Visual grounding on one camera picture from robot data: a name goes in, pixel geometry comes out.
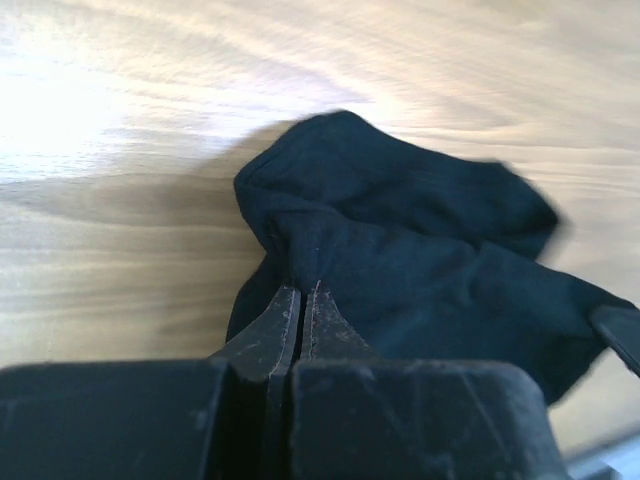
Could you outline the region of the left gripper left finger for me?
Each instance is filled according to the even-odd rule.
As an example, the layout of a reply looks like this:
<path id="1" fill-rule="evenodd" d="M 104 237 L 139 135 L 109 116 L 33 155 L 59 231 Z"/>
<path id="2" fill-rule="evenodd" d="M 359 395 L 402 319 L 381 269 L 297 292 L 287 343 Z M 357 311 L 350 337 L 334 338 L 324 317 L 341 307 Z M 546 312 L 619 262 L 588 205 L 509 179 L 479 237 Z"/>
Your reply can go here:
<path id="1" fill-rule="evenodd" d="M 5 479 L 282 479 L 300 293 L 205 359 L 1 372 Z"/>

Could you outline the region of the black t-shirt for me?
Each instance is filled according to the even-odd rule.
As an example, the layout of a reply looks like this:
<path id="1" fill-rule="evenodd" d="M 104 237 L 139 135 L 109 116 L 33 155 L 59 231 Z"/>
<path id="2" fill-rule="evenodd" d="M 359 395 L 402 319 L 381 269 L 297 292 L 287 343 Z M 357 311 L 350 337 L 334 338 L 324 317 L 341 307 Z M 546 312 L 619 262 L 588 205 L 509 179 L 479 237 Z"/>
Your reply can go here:
<path id="1" fill-rule="evenodd" d="M 555 403 L 610 349 L 590 316 L 638 310 L 539 263 L 559 217 L 504 164 L 414 146 L 348 111 L 294 125 L 234 190 L 265 258 L 229 336 L 282 284 L 321 284 L 381 355 L 510 363 Z"/>

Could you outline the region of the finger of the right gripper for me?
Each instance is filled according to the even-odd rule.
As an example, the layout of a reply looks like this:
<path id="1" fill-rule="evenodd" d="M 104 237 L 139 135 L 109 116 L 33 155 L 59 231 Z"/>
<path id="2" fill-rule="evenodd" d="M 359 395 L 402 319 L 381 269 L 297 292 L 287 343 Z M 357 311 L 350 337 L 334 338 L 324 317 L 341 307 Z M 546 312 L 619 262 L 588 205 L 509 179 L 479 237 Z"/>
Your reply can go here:
<path id="1" fill-rule="evenodd" d="M 599 307 L 589 318 L 593 328 L 636 376 L 640 375 L 639 311 Z"/>

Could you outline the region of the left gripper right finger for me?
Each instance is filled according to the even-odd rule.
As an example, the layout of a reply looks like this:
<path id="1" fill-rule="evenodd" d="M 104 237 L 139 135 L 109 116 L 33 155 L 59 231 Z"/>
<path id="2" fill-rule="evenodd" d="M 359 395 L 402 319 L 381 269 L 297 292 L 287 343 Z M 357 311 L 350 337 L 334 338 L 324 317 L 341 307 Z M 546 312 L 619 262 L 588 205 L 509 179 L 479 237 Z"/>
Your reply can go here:
<path id="1" fill-rule="evenodd" d="M 485 361 L 375 354 L 317 285 L 292 376 L 294 479 L 564 479 L 538 385 Z"/>

